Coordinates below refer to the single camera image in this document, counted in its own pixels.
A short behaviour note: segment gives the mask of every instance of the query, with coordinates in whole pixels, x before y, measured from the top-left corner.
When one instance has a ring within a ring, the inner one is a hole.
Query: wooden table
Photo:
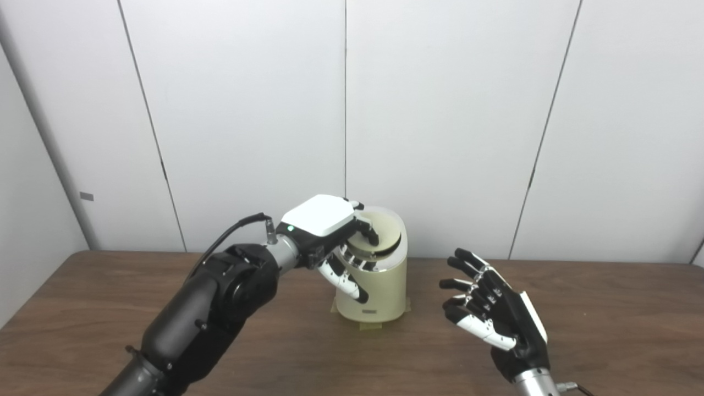
[[[195,254],[81,252],[0,331],[0,395],[96,395],[126,344],[169,301]],[[704,270],[668,264],[492,261],[526,289],[550,336],[553,376],[597,396],[704,395]],[[413,259],[413,310],[381,330],[331,314],[319,274],[279,293],[188,395],[511,396],[489,348],[443,317],[444,260]]]

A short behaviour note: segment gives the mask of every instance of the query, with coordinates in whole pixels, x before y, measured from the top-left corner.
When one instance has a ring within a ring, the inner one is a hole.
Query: white finger segment
[[[345,270],[342,275],[338,276],[335,271],[332,270],[327,260],[325,260],[322,265],[318,267],[318,272],[320,272],[328,282],[332,283],[334,287],[342,290],[346,295],[353,299],[359,298],[359,285],[349,280],[350,273],[347,270]]]
[[[491,319],[483,321],[480,318],[470,314],[457,322],[457,326],[465,329],[471,334],[476,335],[487,344],[501,348],[505,351],[511,350],[516,346],[516,339],[498,334],[494,330],[494,323]]]

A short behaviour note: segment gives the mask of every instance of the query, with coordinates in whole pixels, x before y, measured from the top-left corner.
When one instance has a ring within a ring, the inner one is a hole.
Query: white robotic hand
[[[358,213],[361,209],[364,206],[359,202],[316,195],[284,214],[276,233],[296,245],[300,256],[296,267],[317,269],[335,287],[364,304],[369,295],[334,254],[358,231],[372,245],[379,243],[371,221]]]
[[[445,317],[490,344],[496,368],[523,395],[558,396],[549,374],[548,337],[528,294],[516,293],[494,267],[467,250],[455,250],[447,262],[472,280],[440,281],[440,288],[463,292],[443,304]]]

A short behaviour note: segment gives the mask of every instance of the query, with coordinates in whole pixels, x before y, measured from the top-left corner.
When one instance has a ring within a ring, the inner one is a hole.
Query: cable connector
[[[579,385],[575,382],[561,382],[556,383],[555,387],[558,389],[559,393],[565,393],[577,389]]]
[[[271,220],[271,218],[268,218],[264,221],[264,225],[266,227],[267,245],[275,245],[279,241],[276,239],[276,228],[274,228],[274,222]]]

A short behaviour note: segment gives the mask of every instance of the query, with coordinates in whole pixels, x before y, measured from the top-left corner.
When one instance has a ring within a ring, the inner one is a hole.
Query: silver metal cylinder
[[[524,371],[513,379],[521,396],[560,396],[548,369]]]
[[[276,264],[281,269],[280,275],[284,275],[289,269],[296,267],[298,263],[298,248],[291,238],[279,234],[277,243],[266,245],[266,249],[274,256]]]

